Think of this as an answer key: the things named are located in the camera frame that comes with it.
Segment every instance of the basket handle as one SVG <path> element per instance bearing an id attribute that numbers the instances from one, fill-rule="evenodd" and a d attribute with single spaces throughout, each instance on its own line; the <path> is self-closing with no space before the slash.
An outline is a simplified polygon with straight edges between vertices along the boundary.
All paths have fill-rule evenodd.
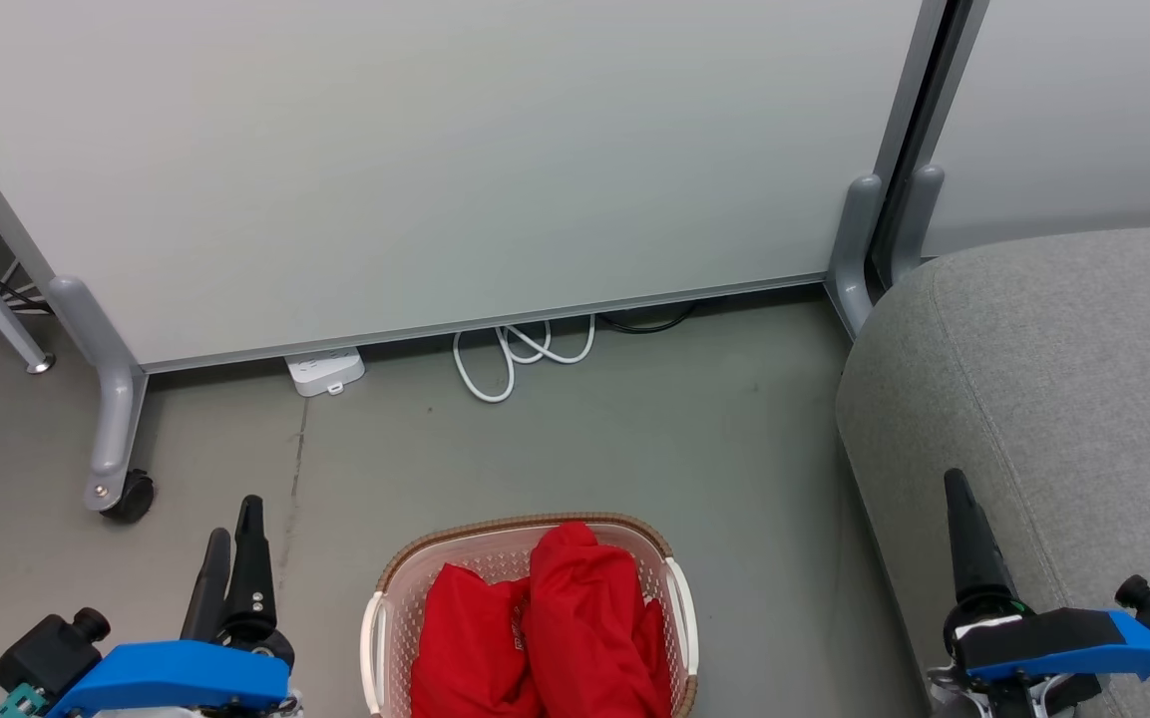
<path id="1" fill-rule="evenodd" d="M 370 715 L 382 715 L 384 709 L 384 595 L 375 591 L 366 604 L 366 614 L 361 618 L 361 692 L 366 696 L 366 709 Z"/>
<path id="2" fill-rule="evenodd" d="M 672 604 L 675 609 L 676 632 L 682 648 L 682 663 L 691 677 L 698 674 L 698 617 L 695 614 L 695 598 L 689 595 L 689 582 L 681 564 L 674 558 L 667 558 L 667 590 L 672 593 Z"/>

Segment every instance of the red cloth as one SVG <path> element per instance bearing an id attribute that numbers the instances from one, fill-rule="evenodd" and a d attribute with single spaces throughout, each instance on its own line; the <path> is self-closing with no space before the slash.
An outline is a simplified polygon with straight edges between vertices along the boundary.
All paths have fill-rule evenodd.
<path id="1" fill-rule="evenodd" d="M 424 601 L 419 658 L 411 665 L 412 718 L 538 718 L 521 612 L 529 579 L 488 587 L 459 566 L 442 568 Z"/>
<path id="2" fill-rule="evenodd" d="M 419 648 L 414 718 L 672 715 L 662 610 L 644 604 L 632 556 L 598 545 L 584 524 L 544 535 L 529 579 L 488 587 L 443 567 Z"/>
<path id="3" fill-rule="evenodd" d="M 553 528 L 530 553 L 522 627 L 552 718 L 669 718 L 662 610 L 646 608 L 637 563 L 591 528 Z"/>

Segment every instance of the black cable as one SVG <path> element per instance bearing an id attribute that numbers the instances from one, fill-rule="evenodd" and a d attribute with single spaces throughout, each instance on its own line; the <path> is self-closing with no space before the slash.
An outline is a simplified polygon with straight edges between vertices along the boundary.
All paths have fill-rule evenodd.
<path id="1" fill-rule="evenodd" d="M 662 331 L 670 330 L 672 327 L 675 327 L 678 323 L 684 322 L 685 319 L 689 319 L 689 315 L 693 314 L 695 310 L 697 310 L 697 308 L 698 308 L 698 301 L 693 301 L 689 306 L 685 306 L 685 310 L 680 315 L 676 315 L 676 319 L 674 319 L 673 321 L 666 322 L 666 323 L 662 323 L 662 324 L 658 324 L 658 326 L 653 326 L 653 327 L 632 327 L 632 326 L 629 326 L 629 324 L 621 324 L 620 322 L 615 322 L 614 319 L 611 319 L 610 315 L 607 315 L 607 314 L 597 314 L 597 319 L 601 319 L 603 322 L 606 322 L 607 324 L 610 324 L 610 327 L 613 330 L 615 330 L 615 331 L 621 331 L 621 333 L 662 333 Z"/>
<path id="2" fill-rule="evenodd" d="M 23 301 L 23 304 L 28 306 L 29 310 L 41 310 L 48 314 L 55 314 L 55 312 L 52 312 L 51 306 L 48 306 L 47 304 L 41 304 L 33 299 L 29 299 L 28 296 L 23 296 L 17 290 L 14 290 L 10 287 L 6 285 L 6 282 L 0 281 L 0 290 L 8 292 L 8 295 L 14 296 L 14 298 L 17 298 L 21 301 Z"/>

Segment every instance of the floor crack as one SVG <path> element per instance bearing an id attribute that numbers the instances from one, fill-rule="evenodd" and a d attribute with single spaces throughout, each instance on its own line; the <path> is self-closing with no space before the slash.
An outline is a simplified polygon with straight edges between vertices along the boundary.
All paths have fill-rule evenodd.
<path id="1" fill-rule="evenodd" d="M 282 536 L 282 555 L 277 559 L 277 593 L 286 586 L 286 567 L 291 563 L 291 537 L 296 535 L 296 521 L 300 514 L 300 465 L 305 460 L 305 428 L 309 426 L 309 400 L 305 399 L 305 412 L 300 414 L 299 444 L 296 446 L 296 473 L 291 476 L 291 510 L 286 514 L 286 532 Z"/>

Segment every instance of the whiteboard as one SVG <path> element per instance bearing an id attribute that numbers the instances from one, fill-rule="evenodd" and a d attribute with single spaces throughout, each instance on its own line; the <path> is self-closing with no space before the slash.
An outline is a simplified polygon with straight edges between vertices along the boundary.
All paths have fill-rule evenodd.
<path id="1" fill-rule="evenodd" d="M 0 3 L 0 191 L 141 364 L 804 276 L 918 9 Z"/>
<path id="2" fill-rule="evenodd" d="M 990 3 L 934 163 L 927 258 L 1150 227 L 1150 3 Z"/>

